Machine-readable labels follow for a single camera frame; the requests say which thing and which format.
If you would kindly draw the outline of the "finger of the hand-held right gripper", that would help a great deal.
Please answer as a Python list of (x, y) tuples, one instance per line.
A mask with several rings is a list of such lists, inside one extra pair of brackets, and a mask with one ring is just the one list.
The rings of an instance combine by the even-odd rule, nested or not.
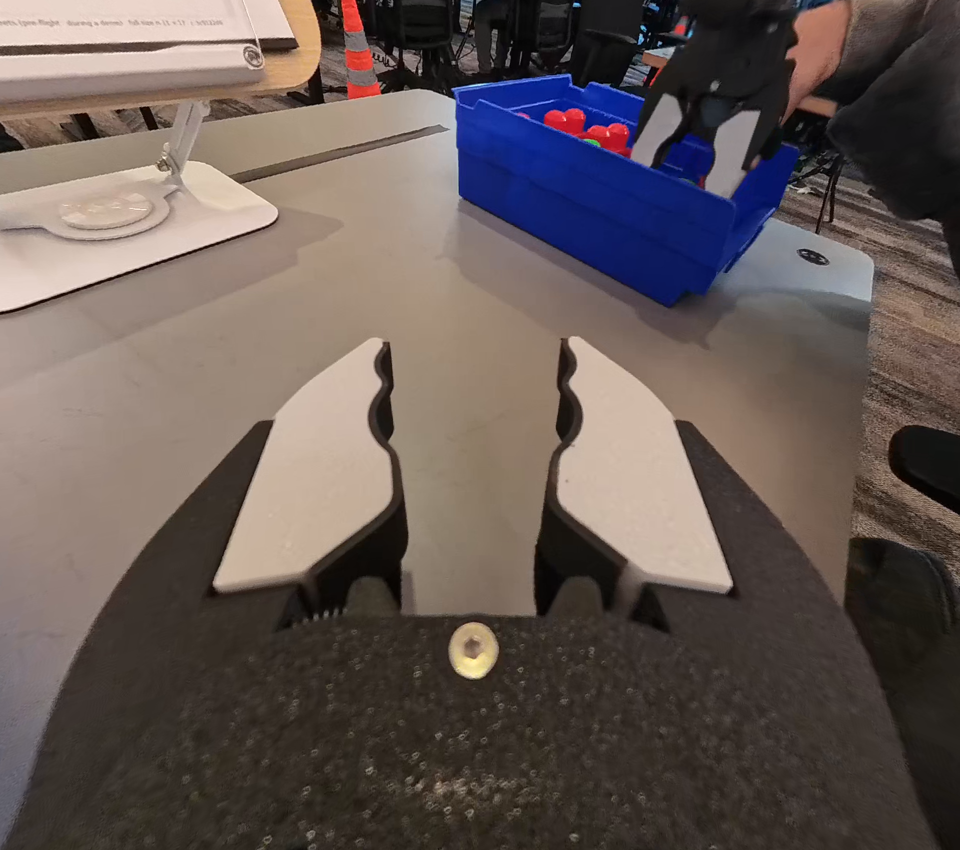
[(713, 138), (714, 160), (704, 179), (704, 189), (732, 198), (746, 176), (753, 158), (752, 139), (761, 118), (760, 111), (739, 111), (720, 124)]
[(631, 160), (651, 170), (663, 162), (680, 128), (680, 104), (672, 94), (648, 94), (644, 98), (631, 149)]

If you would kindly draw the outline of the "cluster of assembled block bridges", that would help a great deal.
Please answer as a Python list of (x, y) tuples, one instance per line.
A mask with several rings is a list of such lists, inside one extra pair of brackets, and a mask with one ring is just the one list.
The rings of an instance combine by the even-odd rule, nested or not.
[[(629, 124), (591, 122), (587, 113), (580, 108), (551, 108), (541, 114), (539, 119), (543, 125), (594, 147), (626, 159), (632, 158), (634, 138)], [(707, 172), (704, 167), (707, 158), (704, 145), (684, 140), (668, 146), (658, 169), (703, 190), (706, 187)]]

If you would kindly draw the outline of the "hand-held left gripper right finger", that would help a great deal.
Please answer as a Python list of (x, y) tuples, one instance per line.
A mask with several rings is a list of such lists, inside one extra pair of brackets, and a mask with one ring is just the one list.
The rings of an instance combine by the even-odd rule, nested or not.
[(641, 616), (651, 587), (735, 592), (681, 437), (654, 390), (583, 337), (560, 340), (558, 445), (534, 545), (534, 604), (546, 616), (586, 579), (599, 607)]

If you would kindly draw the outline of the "orange striped traffic cone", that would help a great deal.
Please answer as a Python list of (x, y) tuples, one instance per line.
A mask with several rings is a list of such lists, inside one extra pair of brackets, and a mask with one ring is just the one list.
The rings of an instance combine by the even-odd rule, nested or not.
[(374, 58), (367, 41), (356, 0), (340, 0), (346, 68), (346, 93), (349, 100), (381, 95)]

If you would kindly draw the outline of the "grey desk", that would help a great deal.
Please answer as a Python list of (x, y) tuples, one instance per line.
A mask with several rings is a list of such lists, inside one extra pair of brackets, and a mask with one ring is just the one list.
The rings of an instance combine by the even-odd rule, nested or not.
[(195, 155), (276, 223), (2, 316), (3, 832), (117, 581), (252, 425), (369, 338), (390, 341), (416, 610), (533, 610), (569, 336), (693, 423), (842, 598), (872, 261), (774, 218), (665, 308), (462, 202), (454, 128), (426, 91), (205, 124)]

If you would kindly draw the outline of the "person's dark trousers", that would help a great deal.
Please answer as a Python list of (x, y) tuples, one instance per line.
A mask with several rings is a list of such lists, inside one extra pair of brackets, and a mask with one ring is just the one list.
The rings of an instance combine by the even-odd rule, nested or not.
[(891, 540), (848, 545), (844, 601), (942, 848), (959, 847), (959, 598), (942, 559)]

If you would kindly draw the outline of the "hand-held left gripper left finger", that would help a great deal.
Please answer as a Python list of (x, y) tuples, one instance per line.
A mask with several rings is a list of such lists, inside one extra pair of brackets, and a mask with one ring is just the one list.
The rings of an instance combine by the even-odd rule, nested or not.
[(409, 532), (392, 371), (389, 341), (370, 338), (276, 413), (213, 578), (217, 595), (293, 586), (323, 614), (373, 578), (402, 605)]

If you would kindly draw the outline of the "person's right hand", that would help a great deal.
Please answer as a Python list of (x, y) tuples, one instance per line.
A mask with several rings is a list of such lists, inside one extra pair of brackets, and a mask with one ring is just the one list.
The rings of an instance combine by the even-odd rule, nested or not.
[(851, 20), (848, 0), (807, 9), (795, 19), (796, 44), (787, 53), (794, 63), (783, 123), (807, 98), (814, 97), (839, 67)]

